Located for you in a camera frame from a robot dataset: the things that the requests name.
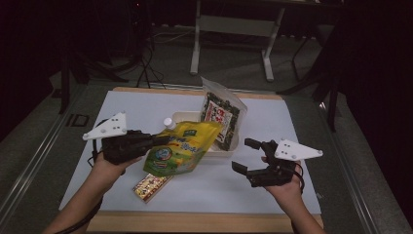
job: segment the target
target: metal frame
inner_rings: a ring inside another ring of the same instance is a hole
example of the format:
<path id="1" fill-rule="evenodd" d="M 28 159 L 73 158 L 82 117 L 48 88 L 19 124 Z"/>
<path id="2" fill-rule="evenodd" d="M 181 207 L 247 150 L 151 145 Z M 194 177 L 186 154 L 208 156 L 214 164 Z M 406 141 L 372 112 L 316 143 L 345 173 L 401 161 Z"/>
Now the metal frame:
<path id="1" fill-rule="evenodd" d="M 285 8 L 281 8 L 276 21 L 255 20 L 255 19 L 234 19 L 214 16 L 205 16 L 201 14 L 201 0 L 197 1 L 197 17 L 195 20 L 195 43 L 194 51 L 191 60 L 190 73 L 198 74 L 198 66 L 200 64 L 200 32 L 214 31 L 235 33 L 253 36 L 269 37 L 268 46 L 262 51 L 262 60 L 264 63 L 265 75 L 267 81 L 274 81 L 273 69 L 271 67 L 270 54 L 273 50 L 274 42 L 279 32 L 282 16 Z"/>

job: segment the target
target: chair leg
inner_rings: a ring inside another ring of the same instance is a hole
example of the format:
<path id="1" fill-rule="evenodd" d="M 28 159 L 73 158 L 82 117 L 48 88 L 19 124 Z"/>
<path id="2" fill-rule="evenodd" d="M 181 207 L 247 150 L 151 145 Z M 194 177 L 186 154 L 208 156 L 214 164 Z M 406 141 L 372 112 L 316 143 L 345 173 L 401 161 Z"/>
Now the chair leg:
<path id="1" fill-rule="evenodd" d="M 306 39 L 301 43 L 300 47 L 298 47 L 298 49 L 295 51 L 294 55 L 292 56 L 291 59 L 291 66 L 292 66 L 292 71 L 294 72 L 294 76 L 295 79 L 297 79 L 297 81 L 300 81 L 300 77 L 298 76 L 298 72 L 297 72 L 297 67 L 295 65 L 295 58 L 297 57 L 298 53 L 301 51 L 301 49 L 304 47 L 304 45 L 310 40 L 309 37 L 306 37 Z"/>
<path id="2" fill-rule="evenodd" d="M 335 119 L 335 111 L 337 108 L 337 97 L 338 97 L 338 84 L 339 84 L 339 77 L 334 77 L 333 84 L 331 86 L 330 91 L 330 104 L 328 104 L 328 111 L 327 111 L 327 123 L 330 127 L 332 132 L 336 132 L 334 119 Z"/>
<path id="3" fill-rule="evenodd" d="M 322 80 L 325 79 L 325 75 L 324 74 L 320 74 L 317 76 L 312 76 L 312 74 L 310 74 L 311 72 L 308 72 L 302 79 L 302 81 L 298 84 L 295 85 L 289 89 L 286 90 L 282 90 L 282 91 L 276 91 L 277 95 L 291 95 L 297 91 L 300 91 L 302 89 L 305 89 L 313 84 L 316 84 L 318 82 L 321 82 Z"/>
<path id="4" fill-rule="evenodd" d="M 61 105 L 58 114 L 64 113 L 70 102 L 70 70 L 67 51 L 61 55 Z"/>
<path id="5" fill-rule="evenodd" d="M 323 79 L 319 80 L 319 84 L 312 94 L 313 100 L 319 103 L 323 102 L 325 97 L 327 97 L 328 93 L 331 91 L 332 86 L 333 80 L 331 75 L 325 74 Z"/>

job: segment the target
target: wooden table edge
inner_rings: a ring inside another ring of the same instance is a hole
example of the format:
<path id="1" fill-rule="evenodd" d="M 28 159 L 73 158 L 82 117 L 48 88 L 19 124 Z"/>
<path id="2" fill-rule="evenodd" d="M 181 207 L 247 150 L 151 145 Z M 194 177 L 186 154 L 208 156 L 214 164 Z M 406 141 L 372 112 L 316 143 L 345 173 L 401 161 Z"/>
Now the wooden table edge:
<path id="1" fill-rule="evenodd" d="M 116 92 L 133 92 L 133 93 L 149 93 L 149 94 L 168 94 L 168 95 L 191 95 L 191 96 L 204 96 L 204 91 L 198 90 L 165 90 L 165 89 L 144 89 L 144 88 L 132 88 L 132 87 L 116 87 L 113 89 Z M 236 93 L 238 98 L 255 98 L 255 99 L 282 99 L 281 96 L 276 94 L 255 94 L 255 93 Z"/>
<path id="2" fill-rule="evenodd" d="M 313 214 L 313 217 L 323 226 L 320 214 Z M 88 231 L 292 233 L 292 228 L 286 214 L 98 212 Z"/>

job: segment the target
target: yellow snack bag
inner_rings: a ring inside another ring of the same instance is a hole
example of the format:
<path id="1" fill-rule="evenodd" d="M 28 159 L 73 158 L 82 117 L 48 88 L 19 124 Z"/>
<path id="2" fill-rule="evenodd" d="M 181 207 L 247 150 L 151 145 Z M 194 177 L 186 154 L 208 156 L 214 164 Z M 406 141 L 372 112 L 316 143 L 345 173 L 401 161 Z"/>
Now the yellow snack bag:
<path id="1" fill-rule="evenodd" d="M 173 130 L 164 129 L 159 136 L 170 136 L 169 143 L 149 151 L 143 170 L 153 176 L 194 171 L 221 130 L 221 124 L 211 121 L 182 121 Z"/>

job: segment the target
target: packaged food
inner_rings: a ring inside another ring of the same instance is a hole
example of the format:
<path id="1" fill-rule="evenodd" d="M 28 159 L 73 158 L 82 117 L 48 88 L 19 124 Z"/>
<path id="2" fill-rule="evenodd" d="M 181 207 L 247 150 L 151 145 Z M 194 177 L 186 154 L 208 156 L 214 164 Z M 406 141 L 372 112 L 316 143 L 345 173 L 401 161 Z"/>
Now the packaged food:
<path id="1" fill-rule="evenodd" d="M 142 201 L 148 203 L 171 178 L 172 176 L 156 177 L 148 174 L 133 188 L 133 192 L 142 199 Z"/>
<path id="2" fill-rule="evenodd" d="M 201 121 L 214 121 L 222 125 L 216 138 L 216 145 L 221 150 L 234 150 L 233 143 L 247 112 L 246 105 L 224 86 L 203 79 L 206 97 L 204 100 Z"/>
<path id="3" fill-rule="evenodd" d="M 168 135 L 169 143 L 148 152 L 143 170 L 153 176 L 194 171 L 221 130 L 221 124 L 211 121 L 182 121 L 174 129 L 164 129 L 159 136 Z"/>

